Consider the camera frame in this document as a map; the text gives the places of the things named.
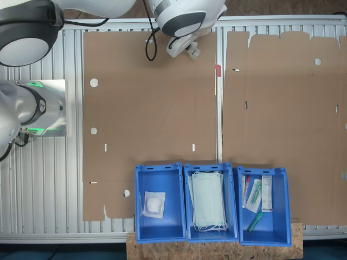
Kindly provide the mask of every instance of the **slotted aluminum table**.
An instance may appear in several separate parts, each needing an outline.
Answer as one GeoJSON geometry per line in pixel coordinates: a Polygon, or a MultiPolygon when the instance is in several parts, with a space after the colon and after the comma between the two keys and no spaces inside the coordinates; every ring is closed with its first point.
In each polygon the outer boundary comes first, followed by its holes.
{"type": "MultiPolygon", "coordinates": [[[[279,37],[295,30],[339,39],[347,35],[346,26],[344,16],[222,17],[213,29],[216,63],[225,68],[231,30],[279,37]]],[[[149,31],[150,25],[146,19],[112,19],[98,28],[120,30],[149,31]]],[[[0,67],[0,80],[65,79],[68,104],[68,137],[31,138],[29,145],[13,148],[1,163],[0,243],[117,243],[134,232],[134,219],[82,220],[83,33],[87,31],[97,30],[66,25],[42,61],[22,68],[0,67]]],[[[218,161],[222,160],[223,80],[216,78],[218,161]]],[[[304,224],[304,239],[347,238],[347,226],[304,224]]]]}

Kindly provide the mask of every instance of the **wooden board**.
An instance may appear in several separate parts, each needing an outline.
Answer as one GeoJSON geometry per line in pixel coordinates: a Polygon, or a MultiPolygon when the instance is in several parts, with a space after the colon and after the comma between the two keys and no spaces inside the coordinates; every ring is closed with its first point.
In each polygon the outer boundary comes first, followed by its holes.
{"type": "Polygon", "coordinates": [[[131,233],[126,240],[128,260],[189,259],[302,259],[304,257],[303,225],[292,218],[292,247],[242,246],[239,243],[153,243],[137,244],[131,233]]]}

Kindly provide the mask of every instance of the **sterile packaging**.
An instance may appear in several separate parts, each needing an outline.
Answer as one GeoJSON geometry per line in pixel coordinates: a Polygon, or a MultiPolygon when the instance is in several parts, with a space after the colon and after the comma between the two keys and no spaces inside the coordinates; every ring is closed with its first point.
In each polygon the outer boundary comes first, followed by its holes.
{"type": "Polygon", "coordinates": [[[272,212],[272,176],[262,176],[261,211],[272,212]]]}
{"type": "Polygon", "coordinates": [[[254,179],[252,190],[246,204],[246,209],[257,213],[261,202],[261,179],[254,179]]]}
{"type": "Polygon", "coordinates": [[[250,180],[250,177],[248,175],[246,179],[246,183],[245,183],[245,188],[242,190],[242,207],[246,207],[246,196],[247,196],[247,191],[249,187],[249,180],[250,180]]]}
{"type": "Polygon", "coordinates": [[[164,218],[165,192],[145,191],[145,205],[143,216],[150,218],[164,218]]]}
{"type": "Polygon", "coordinates": [[[245,193],[245,186],[246,186],[246,176],[244,175],[241,176],[241,185],[242,185],[242,207],[245,207],[243,205],[243,200],[245,198],[244,193],[245,193]]]}

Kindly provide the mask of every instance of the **white medical package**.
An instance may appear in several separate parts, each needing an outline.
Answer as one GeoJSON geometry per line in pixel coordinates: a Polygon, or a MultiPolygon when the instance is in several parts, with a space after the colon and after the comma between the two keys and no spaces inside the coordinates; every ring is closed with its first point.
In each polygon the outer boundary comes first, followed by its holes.
{"type": "Polygon", "coordinates": [[[164,218],[165,192],[145,191],[145,205],[143,216],[150,218],[164,218]]]}
{"type": "Polygon", "coordinates": [[[261,202],[261,179],[254,179],[252,190],[246,203],[246,209],[257,213],[261,202]]]}
{"type": "Polygon", "coordinates": [[[272,212],[272,176],[262,176],[261,211],[272,212]]]}

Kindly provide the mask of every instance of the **green tube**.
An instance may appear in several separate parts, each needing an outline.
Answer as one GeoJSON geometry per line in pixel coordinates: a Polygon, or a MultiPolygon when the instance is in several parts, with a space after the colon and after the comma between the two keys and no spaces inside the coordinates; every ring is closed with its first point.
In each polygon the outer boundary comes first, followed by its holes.
{"type": "Polygon", "coordinates": [[[252,223],[249,225],[247,231],[251,232],[255,226],[257,225],[258,221],[262,218],[262,212],[259,212],[258,215],[256,215],[256,217],[254,218],[254,220],[252,221],[252,223]]]}
{"type": "Polygon", "coordinates": [[[261,192],[261,181],[258,182],[258,184],[256,185],[256,188],[255,188],[255,191],[253,194],[253,198],[252,198],[252,204],[256,203],[256,200],[258,199],[260,192],[261,192]]]}

